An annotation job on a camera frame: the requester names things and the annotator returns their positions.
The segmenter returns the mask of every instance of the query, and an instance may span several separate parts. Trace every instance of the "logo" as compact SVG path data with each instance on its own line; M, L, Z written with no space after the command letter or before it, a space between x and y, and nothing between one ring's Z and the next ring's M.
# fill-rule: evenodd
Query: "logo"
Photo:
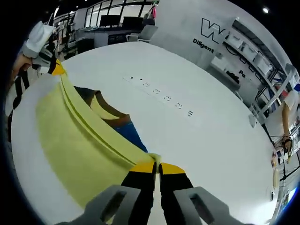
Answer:
M202 41L197 40L196 38L194 38L193 43L199 45L201 48L206 49L207 51L214 53L214 49L209 48L207 45L202 44Z
M215 38L220 35L225 29L221 30L221 27L216 23L210 24L210 21L207 19L202 18L202 25L201 25L201 35L205 36L206 38L211 37L213 42L216 42Z

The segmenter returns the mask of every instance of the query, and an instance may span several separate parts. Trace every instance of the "computer screen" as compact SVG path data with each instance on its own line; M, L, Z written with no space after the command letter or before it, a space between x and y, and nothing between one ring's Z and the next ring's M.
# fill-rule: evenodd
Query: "computer screen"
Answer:
M142 17L125 16L122 27L130 30L141 30L143 29L142 22Z
M100 20L100 27L118 26L121 20L120 15L102 15Z

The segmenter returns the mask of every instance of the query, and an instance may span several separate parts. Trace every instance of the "white table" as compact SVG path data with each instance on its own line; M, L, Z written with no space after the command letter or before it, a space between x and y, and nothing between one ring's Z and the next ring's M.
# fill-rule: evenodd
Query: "white table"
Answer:
M276 198L270 201L272 145L260 125L250 126L250 111L210 74L143 42L97 48L63 65L75 86L101 90L107 102L129 113L150 152L183 168L194 187L202 186L229 205L235 218L259 225L272 217L276 206ZM184 103L185 110L192 108L194 115L184 116L173 105L127 82L131 76ZM20 184L49 224L71 220L83 211L51 170L36 130L35 105L57 81L44 75L30 86L12 122ZM159 195L157 186L148 224L165 224Z

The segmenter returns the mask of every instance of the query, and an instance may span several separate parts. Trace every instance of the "yellow towel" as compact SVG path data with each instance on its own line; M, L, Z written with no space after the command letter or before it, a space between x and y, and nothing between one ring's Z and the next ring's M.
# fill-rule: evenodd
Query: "yellow towel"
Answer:
M132 166L154 160L99 118L65 74L40 100L36 116L49 164L83 208L112 184L120 184Z

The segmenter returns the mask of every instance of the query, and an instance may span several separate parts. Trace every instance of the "ceiling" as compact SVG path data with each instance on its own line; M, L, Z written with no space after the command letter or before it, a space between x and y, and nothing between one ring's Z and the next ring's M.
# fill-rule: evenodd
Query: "ceiling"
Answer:
M57 15L76 11L96 4L100 0L62 0ZM296 38L298 18L297 1L285 0L229 0L238 5L260 23L262 23L281 44L292 64L300 71L300 42ZM269 13L262 11L263 7L269 8Z

